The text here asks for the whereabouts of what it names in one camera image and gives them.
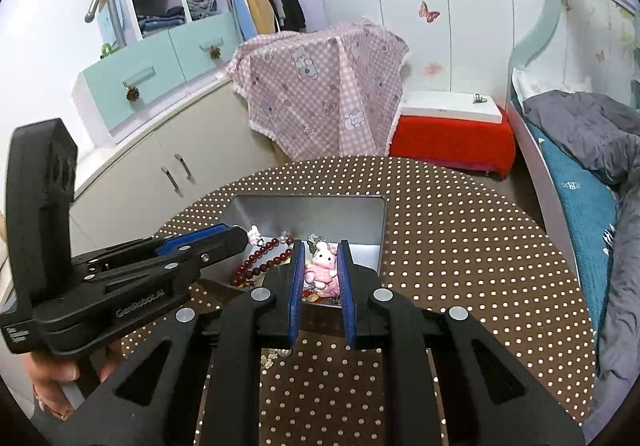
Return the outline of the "person's left hand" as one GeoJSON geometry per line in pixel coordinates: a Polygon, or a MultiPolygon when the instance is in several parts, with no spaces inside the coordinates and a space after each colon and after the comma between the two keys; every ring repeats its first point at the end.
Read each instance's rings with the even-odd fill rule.
{"type": "Polygon", "coordinates": [[[40,428],[47,421],[57,424],[75,412],[64,394],[62,383],[75,383],[80,376],[77,362],[54,357],[47,353],[31,352],[22,356],[26,372],[32,380],[34,413],[30,421],[40,428]]]}

